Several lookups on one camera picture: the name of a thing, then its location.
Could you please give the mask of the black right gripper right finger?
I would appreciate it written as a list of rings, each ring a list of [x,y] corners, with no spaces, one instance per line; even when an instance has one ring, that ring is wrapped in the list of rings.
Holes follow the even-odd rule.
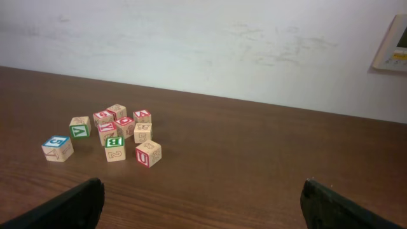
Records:
[[[305,181],[300,206],[310,229],[403,229],[313,179]]]

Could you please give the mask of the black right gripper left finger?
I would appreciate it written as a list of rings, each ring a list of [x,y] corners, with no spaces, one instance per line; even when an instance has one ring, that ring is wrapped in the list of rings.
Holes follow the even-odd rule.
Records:
[[[95,229],[104,206],[104,184],[91,178],[40,206],[1,224],[9,229]]]

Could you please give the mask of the blue number 5 block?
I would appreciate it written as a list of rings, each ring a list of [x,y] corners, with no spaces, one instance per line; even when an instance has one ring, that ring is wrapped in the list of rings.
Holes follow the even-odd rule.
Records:
[[[45,158],[51,162],[65,162],[73,153],[71,139],[54,135],[41,145]]]

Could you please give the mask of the green letter B block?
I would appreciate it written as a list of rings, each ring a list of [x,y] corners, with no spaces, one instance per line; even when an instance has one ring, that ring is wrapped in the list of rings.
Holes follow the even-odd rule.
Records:
[[[126,159],[124,137],[108,137],[105,142],[106,159],[117,162]]]

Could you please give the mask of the red letter U block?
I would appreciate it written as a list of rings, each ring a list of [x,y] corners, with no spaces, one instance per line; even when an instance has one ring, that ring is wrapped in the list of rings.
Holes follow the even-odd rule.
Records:
[[[150,168],[162,159],[162,147],[160,144],[147,140],[135,148],[137,161]]]

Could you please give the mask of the green letter V block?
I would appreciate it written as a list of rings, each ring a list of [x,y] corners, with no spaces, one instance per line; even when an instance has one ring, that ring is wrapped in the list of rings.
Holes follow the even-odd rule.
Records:
[[[73,138],[90,137],[91,124],[89,117],[79,116],[72,118],[69,130]]]

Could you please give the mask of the red letter Y block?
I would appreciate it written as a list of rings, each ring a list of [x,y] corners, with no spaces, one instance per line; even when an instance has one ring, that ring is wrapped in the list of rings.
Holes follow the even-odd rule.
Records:
[[[117,137],[117,128],[114,122],[109,122],[105,124],[98,124],[97,130],[99,133],[99,139],[102,146],[106,145],[106,139],[109,137]]]

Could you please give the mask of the red letter Q block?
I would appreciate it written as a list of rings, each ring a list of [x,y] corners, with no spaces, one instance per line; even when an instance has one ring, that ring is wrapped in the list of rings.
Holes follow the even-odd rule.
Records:
[[[129,117],[122,117],[114,121],[119,137],[127,139],[134,134],[135,120]]]

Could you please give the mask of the red letter G block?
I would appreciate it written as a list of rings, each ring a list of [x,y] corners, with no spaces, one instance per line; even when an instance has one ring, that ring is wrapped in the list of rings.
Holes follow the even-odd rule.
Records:
[[[99,124],[106,124],[114,121],[114,115],[108,110],[99,111],[93,114],[94,124],[97,127]]]

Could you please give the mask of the plain butterfly 5 block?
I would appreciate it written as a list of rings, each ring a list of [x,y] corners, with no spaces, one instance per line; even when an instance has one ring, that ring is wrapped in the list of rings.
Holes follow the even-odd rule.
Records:
[[[134,128],[134,141],[136,144],[152,140],[153,131],[151,123],[136,123]]]

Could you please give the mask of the plain wooden picture block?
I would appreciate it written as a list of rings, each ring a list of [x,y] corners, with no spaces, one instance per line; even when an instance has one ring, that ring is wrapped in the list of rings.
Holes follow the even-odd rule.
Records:
[[[126,117],[127,116],[127,109],[125,106],[122,106],[120,104],[115,104],[106,109],[109,113],[111,113],[114,116],[114,120],[118,120],[120,118]]]

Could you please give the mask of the red letter A block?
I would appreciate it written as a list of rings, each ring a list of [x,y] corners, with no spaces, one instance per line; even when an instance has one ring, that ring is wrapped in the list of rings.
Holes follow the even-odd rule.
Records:
[[[136,123],[151,123],[152,115],[147,109],[134,111],[133,112],[134,120]]]

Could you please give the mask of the beige wall control panel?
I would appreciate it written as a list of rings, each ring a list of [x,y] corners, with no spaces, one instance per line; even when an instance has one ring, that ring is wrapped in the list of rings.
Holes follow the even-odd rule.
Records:
[[[384,71],[406,72],[406,14],[394,17],[372,67]]]

